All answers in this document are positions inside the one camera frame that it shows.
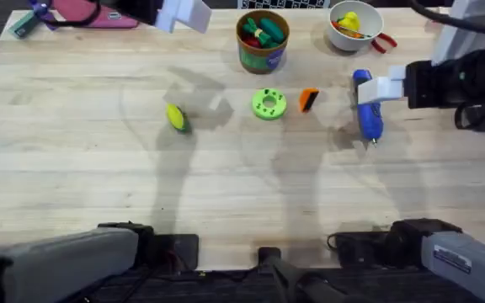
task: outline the green toy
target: green toy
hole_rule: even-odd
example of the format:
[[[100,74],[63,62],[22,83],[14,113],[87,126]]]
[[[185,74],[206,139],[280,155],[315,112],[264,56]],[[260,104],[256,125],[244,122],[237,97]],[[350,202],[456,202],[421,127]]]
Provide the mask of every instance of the green toy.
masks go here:
[[[263,48],[274,48],[276,46],[279,46],[279,44],[271,40],[267,45],[263,46]]]
[[[258,90],[252,98],[252,111],[263,120],[276,120],[287,109],[284,94],[278,89],[264,88]]]
[[[267,18],[263,18],[259,21],[259,27],[267,33],[276,43],[281,44],[284,42],[285,36],[282,29],[276,25],[276,23]]]
[[[244,31],[249,34],[252,34],[254,37],[258,38],[259,44],[265,47],[272,40],[272,38],[270,38],[270,36],[262,29],[258,28],[252,18],[248,18],[247,21],[248,23],[243,25],[242,29],[244,29]]]

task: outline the yellow object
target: yellow object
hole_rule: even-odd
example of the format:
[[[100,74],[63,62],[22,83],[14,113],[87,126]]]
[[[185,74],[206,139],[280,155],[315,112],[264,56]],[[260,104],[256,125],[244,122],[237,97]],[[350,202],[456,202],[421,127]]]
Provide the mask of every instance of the yellow object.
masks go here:
[[[166,114],[168,115],[169,123],[171,123],[176,130],[186,131],[188,129],[186,117],[179,107],[173,104],[168,104]]]
[[[346,29],[352,29],[355,31],[359,31],[360,28],[360,21],[359,16],[355,12],[348,12],[338,21],[340,26],[345,27]],[[344,35],[348,35],[349,37],[356,38],[356,33],[350,32],[345,29],[340,29],[340,32]]]

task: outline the red pliers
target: red pliers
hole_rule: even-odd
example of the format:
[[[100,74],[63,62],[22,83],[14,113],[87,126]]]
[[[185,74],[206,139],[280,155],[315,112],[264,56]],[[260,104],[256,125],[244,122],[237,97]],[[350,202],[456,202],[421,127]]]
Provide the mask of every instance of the red pliers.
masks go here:
[[[397,47],[397,42],[389,35],[380,33],[377,35],[377,37],[371,41],[371,44],[376,48],[377,51],[379,51],[381,54],[386,53],[386,49],[383,48],[383,46],[379,45],[377,43],[377,39],[384,40],[385,42],[388,42],[392,47]]]

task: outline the glue gun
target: glue gun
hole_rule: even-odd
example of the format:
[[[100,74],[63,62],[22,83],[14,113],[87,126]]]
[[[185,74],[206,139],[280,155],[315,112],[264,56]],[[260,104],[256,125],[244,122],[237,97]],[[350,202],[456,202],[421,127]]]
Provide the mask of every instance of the glue gun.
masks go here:
[[[371,80],[368,70],[356,70],[353,73],[354,94],[357,97],[359,85]],[[383,134],[383,119],[381,117],[381,104],[357,104],[360,133],[374,146]]]

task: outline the cup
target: cup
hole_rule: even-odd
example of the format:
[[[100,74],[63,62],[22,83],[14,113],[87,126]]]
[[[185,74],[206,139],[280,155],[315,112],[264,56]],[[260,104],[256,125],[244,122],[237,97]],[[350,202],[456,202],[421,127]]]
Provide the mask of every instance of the cup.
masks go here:
[[[252,18],[259,26],[259,20],[268,18],[274,21],[278,27],[284,32],[285,40],[282,44],[268,49],[259,49],[246,44],[243,37],[248,35],[244,32],[243,26],[247,23],[248,18]],[[290,37],[290,27],[287,25],[282,16],[268,10],[254,10],[245,13],[237,22],[237,43],[239,47],[239,60],[242,67],[254,74],[266,74],[272,72],[280,64],[282,55],[284,54],[287,40]]]
[[[360,28],[358,32],[365,35],[364,38],[349,37],[333,26],[333,21],[338,21],[338,19],[341,19],[348,12],[355,12],[359,16]],[[337,3],[330,9],[327,21],[328,39],[334,46],[343,51],[358,51],[367,46],[382,32],[384,27],[383,17],[379,11],[370,4],[360,1],[343,1]]]

